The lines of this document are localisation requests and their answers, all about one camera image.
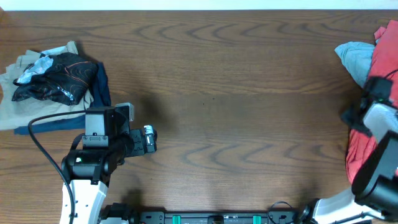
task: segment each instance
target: dark blue fabric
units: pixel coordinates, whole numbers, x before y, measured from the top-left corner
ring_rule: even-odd
[[[90,87],[90,93],[94,102],[90,106],[111,106],[111,95],[108,87],[108,77],[102,63],[98,63],[98,72],[96,78]],[[43,133],[47,131],[73,130],[85,128],[85,115],[71,119],[61,119],[42,124],[33,125],[34,133]],[[14,129],[14,134],[29,134],[27,126]]]

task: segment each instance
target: pile of clothes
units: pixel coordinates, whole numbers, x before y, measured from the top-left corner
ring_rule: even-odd
[[[390,101],[398,107],[398,21],[390,21],[387,28],[380,27],[374,38],[376,45],[348,42],[338,46],[335,52],[362,88],[371,77],[392,80]],[[356,129],[350,131],[346,171],[351,183],[376,146],[374,137]]]
[[[111,106],[104,65],[81,58],[74,41],[40,53],[27,50],[0,75],[0,85],[0,130],[13,129],[14,134],[28,134],[27,125],[34,118]],[[70,114],[40,120],[33,131],[84,127],[84,114]]]

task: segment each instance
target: red fabric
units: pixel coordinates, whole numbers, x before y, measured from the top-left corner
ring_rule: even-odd
[[[379,39],[379,42],[373,52],[368,78],[385,77],[388,73],[398,69],[398,22],[390,21],[387,29],[380,27],[374,33],[374,37]],[[394,106],[398,106],[398,72],[390,75],[389,79],[394,81],[390,100],[392,100]],[[369,138],[356,130],[351,130],[346,158],[347,177],[351,183],[376,145],[374,137]]]

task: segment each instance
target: white background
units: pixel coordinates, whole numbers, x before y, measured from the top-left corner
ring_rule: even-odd
[[[398,0],[0,0],[15,10],[398,9]]]

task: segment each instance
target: wooden table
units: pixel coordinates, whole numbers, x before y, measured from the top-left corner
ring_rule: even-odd
[[[158,151],[112,175],[106,204],[138,210],[298,207],[349,187],[341,110],[360,89],[334,53],[374,42],[396,11],[5,12],[0,73],[25,50],[78,43],[105,64]],[[38,134],[60,162],[82,130]],[[62,181],[28,136],[0,132],[0,222],[57,223]]]

